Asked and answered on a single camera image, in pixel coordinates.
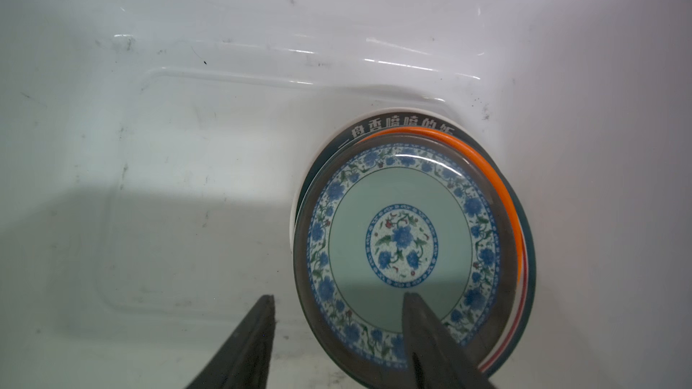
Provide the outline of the white plate green red rim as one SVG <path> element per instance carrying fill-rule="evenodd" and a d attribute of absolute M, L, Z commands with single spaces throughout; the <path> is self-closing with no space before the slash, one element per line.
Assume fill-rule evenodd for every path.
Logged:
<path fill-rule="evenodd" d="M 298 212 L 306 198 L 308 187 L 311 185 L 322 166 L 325 165 L 330 158 L 333 158 L 341 149 L 350 147 L 381 131 L 399 131 L 401 133 L 407 128 L 429 130 L 431 133 L 439 135 L 448 134 L 455 140 L 464 142 L 476 151 L 479 156 L 484 158 L 490 167 L 493 167 L 499 178 L 502 179 L 508 194 L 512 198 L 523 234 L 523 261 L 521 271 L 519 272 L 519 293 L 521 296 L 515 300 L 515 311 L 513 311 L 514 320 L 512 320 L 511 327 L 506 331 L 506 334 L 502 336 L 501 343 L 497 347 L 494 347 L 492 352 L 480 363 L 479 369 L 484 372 L 486 376 L 492 376 L 495 372 L 499 371 L 502 365 L 510 358 L 529 322 L 535 296 L 537 276 L 535 247 L 528 217 L 515 190 L 500 171 L 497 163 L 488 154 L 487 150 L 471 137 L 467 130 L 463 129 L 461 125 L 437 113 L 425 111 L 423 109 L 387 108 L 374 113 L 367 113 L 339 128 L 332 136 L 324 141 L 320 149 L 315 153 L 315 156 L 313 156 L 306 170 L 305 177 L 300 187 L 297 189 L 291 207 L 289 242 L 294 242 Z"/>

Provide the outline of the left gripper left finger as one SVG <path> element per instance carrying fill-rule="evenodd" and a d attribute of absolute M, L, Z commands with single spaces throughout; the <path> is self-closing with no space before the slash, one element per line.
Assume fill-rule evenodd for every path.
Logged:
<path fill-rule="evenodd" d="M 266 388 L 276 331 L 275 311 L 274 296 L 261 296 L 187 388 Z"/>

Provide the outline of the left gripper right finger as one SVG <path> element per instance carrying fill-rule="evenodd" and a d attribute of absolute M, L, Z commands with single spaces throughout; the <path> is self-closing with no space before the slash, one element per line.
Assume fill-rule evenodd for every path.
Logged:
<path fill-rule="evenodd" d="M 416 388 L 492 388 L 423 298 L 406 293 L 402 329 L 409 374 Z"/>

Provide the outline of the orange plate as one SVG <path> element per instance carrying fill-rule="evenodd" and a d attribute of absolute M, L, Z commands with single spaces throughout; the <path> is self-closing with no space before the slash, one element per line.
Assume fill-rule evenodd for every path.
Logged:
<path fill-rule="evenodd" d="M 441 142 L 452 149 L 460 152 L 464 155 L 475 167 L 478 167 L 483 174 L 483 176 L 489 181 L 493 189 L 497 192 L 502 205 L 509 217 L 512 231 L 515 237 L 515 250 L 518 262 L 521 264 L 522 277 L 528 278 L 528 251 L 527 251 L 527 234 L 524 231 L 524 227 L 520 221 L 518 204 L 514 203 L 514 200 L 509 192 L 509 186 L 505 184 L 499 175 L 499 172 L 495 167 L 492 167 L 490 162 L 483 157 L 478 149 L 473 149 L 470 144 L 463 142 L 462 140 L 447 134 L 442 131 L 436 131 L 430 128 L 405 126 L 395 129 L 377 131 L 373 135 L 365 137 L 362 142 L 371 140 L 377 137 L 389 136 L 389 135 L 416 135 L 435 140 L 436 142 Z"/>

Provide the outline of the teal patterned plate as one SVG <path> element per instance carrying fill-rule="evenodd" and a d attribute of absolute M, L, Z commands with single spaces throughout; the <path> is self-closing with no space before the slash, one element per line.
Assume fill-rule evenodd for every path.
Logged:
<path fill-rule="evenodd" d="M 509 325 L 519 274 L 509 217 L 480 169 L 411 134 L 359 142 L 325 164 L 299 209 L 293 259 L 313 334 L 369 388 L 407 386 L 406 293 L 480 363 Z"/>

